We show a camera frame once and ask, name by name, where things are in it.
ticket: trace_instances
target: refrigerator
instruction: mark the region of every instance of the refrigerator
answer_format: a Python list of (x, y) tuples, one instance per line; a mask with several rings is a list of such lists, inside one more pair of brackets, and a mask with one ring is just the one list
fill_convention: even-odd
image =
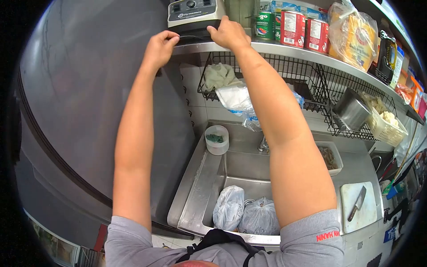
[[(105, 237), (117, 129), (145, 47), (167, 28), (168, 4), (55, 0), (23, 49), (14, 79), (20, 200), (43, 227), (73, 244), (94, 248)], [(178, 63), (170, 62), (153, 85), (150, 204), (153, 233), (191, 238), (167, 224), (195, 144), (183, 94)]]

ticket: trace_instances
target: person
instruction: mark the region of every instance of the person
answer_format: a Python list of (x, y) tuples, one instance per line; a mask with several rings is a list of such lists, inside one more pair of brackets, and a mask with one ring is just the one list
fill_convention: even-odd
[(179, 41), (177, 33), (163, 31), (147, 45), (117, 134), (113, 216), (105, 243), (107, 266), (341, 266), (344, 252), (335, 189), (292, 91), (251, 47), (240, 24), (224, 16), (218, 30), (211, 26), (207, 30), (214, 42), (236, 56), (268, 140), (272, 194), (281, 227), (280, 251), (269, 254), (246, 244), (239, 235), (219, 229), (209, 231), (194, 249), (152, 247), (152, 85)]

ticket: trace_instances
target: red can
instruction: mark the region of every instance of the red can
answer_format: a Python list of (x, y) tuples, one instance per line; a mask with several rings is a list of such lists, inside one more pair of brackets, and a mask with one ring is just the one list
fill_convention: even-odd
[(319, 53), (328, 51), (328, 24), (324, 21), (307, 19), (304, 47)]
[(305, 16), (295, 11), (282, 10), (280, 43), (304, 47)]

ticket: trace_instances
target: stainless steel sink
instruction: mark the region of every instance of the stainless steel sink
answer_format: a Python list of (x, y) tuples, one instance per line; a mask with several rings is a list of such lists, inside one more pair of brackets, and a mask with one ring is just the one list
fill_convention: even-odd
[[(272, 199), (268, 151), (258, 151), (262, 132), (252, 132), (240, 123), (210, 121), (208, 126), (223, 125), (229, 132), (230, 147), (222, 156), (210, 154), (202, 136), (182, 177), (168, 213), (168, 224), (204, 236), (214, 227), (212, 213), (221, 191), (230, 185), (244, 189), (245, 200), (266, 197)], [(316, 141), (333, 141), (341, 155), (344, 167), (332, 177), (341, 212), (340, 187), (348, 183), (370, 181), (374, 188), (377, 219), (383, 218), (383, 203), (374, 166), (367, 147), (372, 141), (333, 137), (313, 133)], [(251, 235), (237, 233), (251, 245), (278, 246), (278, 235)]]
[(269, 171), (270, 156), (228, 151), (219, 164), (202, 223), (213, 227), (212, 213), (221, 191), (237, 185), (245, 191), (245, 200), (273, 199)]

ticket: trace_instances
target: black apron strap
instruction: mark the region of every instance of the black apron strap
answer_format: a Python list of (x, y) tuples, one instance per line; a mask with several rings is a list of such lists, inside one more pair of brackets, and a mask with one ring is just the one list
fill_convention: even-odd
[(231, 243), (231, 242), (235, 242), (235, 243), (241, 245), (249, 253), (248, 257), (245, 260), (246, 265), (244, 265), (244, 267), (247, 267), (249, 259), (251, 257), (253, 257), (259, 250), (257, 248), (254, 248), (253, 246), (247, 244), (241, 236), (235, 235), (232, 233), (228, 233), (228, 232), (225, 232), (225, 231), (220, 230), (220, 229), (210, 230), (198, 245), (193, 244), (194, 248), (191, 246), (188, 246), (187, 247), (187, 254), (180, 257), (176, 261), (176, 263), (189, 260), (190, 256), (196, 251), (200, 251), (202, 249), (208, 248), (208, 247), (213, 246), (213, 245), (223, 244), (223, 243)]

